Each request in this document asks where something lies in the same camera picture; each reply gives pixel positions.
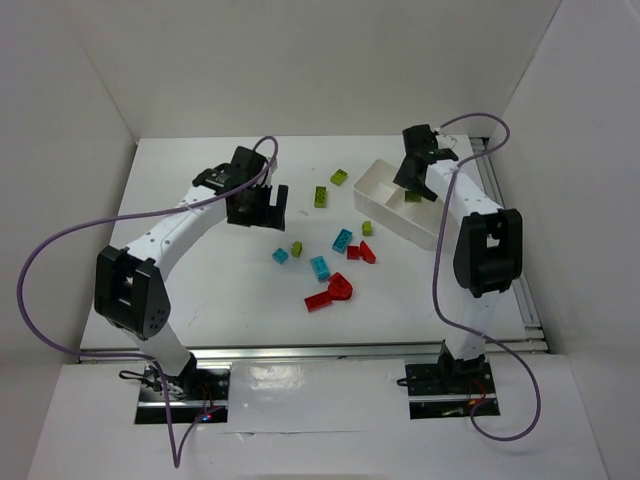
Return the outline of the green curved lego brick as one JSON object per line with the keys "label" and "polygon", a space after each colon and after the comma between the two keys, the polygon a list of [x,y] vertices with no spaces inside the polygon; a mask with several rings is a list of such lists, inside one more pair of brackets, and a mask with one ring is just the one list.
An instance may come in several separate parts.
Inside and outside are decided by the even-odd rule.
{"label": "green curved lego brick", "polygon": [[421,203],[422,200],[423,200],[423,197],[418,193],[411,192],[411,191],[404,192],[404,201],[406,203],[417,204],[417,203]]}

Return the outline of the green long lego brick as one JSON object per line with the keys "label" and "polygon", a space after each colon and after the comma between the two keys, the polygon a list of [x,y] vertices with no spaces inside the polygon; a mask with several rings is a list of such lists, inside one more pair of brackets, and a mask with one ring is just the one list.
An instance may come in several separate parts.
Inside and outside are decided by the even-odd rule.
{"label": "green long lego brick", "polygon": [[314,192],[314,207],[325,208],[327,206],[328,193],[325,186],[316,186]]}

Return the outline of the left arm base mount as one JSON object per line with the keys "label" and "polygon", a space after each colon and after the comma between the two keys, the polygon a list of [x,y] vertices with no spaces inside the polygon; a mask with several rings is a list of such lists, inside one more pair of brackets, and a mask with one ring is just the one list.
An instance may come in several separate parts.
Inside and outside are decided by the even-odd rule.
{"label": "left arm base mount", "polygon": [[[195,393],[184,393],[169,384],[169,404],[172,422],[190,424],[198,415],[203,415],[202,423],[222,424],[228,421],[228,398],[231,380],[229,366],[216,365],[208,368],[211,379],[207,386],[197,387]],[[142,373],[121,370],[121,380],[136,382],[139,394],[134,423],[136,425],[165,425],[165,398],[160,378],[147,366]]]}

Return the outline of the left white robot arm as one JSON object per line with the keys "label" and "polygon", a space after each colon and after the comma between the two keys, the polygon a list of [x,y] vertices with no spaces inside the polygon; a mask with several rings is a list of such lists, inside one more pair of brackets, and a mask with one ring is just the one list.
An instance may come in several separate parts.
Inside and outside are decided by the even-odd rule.
{"label": "left white robot arm", "polygon": [[275,156],[239,146],[232,159],[199,173],[179,203],[142,237],[122,248],[105,247],[97,257],[94,309],[125,332],[154,370],[190,392],[209,379],[169,324],[165,283],[176,264],[221,222],[282,231],[288,188],[270,183]]}

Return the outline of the small green lego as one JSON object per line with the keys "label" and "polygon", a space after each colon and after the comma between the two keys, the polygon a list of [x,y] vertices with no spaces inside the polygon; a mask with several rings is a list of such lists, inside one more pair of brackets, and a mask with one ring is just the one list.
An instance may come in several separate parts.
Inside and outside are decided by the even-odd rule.
{"label": "small green lego", "polygon": [[300,241],[294,241],[291,246],[291,255],[295,258],[299,258],[301,256],[303,249],[303,244]]}
{"label": "small green lego", "polygon": [[370,220],[366,220],[362,223],[361,227],[362,235],[365,237],[373,235],[373,224]]}

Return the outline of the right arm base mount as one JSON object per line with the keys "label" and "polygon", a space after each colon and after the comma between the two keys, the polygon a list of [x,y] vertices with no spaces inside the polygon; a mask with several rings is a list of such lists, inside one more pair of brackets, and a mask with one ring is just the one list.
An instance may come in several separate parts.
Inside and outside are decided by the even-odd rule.
{"label": "right arm base mount", "polygon": [[442,351],[435,362],[405,365],[396,384],[409,398],[411,420],[499,416],[500,408],[491,366],[484,354],[455,360]]}

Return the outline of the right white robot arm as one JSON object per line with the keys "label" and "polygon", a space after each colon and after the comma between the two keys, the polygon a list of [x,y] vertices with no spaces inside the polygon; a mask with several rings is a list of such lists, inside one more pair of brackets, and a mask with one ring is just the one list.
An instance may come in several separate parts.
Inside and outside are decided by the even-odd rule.
{"label": "right white robot arm", "polygon": [[[501,294],[522,273],[523,219],[515,209],[491,200],[466,173],[450,148],[439,145],[427,124],[402,132],[405,157],[394,183],[431,202],[443,202],[436,244],[432,300],[436,314],[451,328],[442,355],[470,369],[485,354],[487,334]],[[446,318],[439,302],[439,273],[446,222],[457,225],[452,271],[462,289],[459,320]]]}

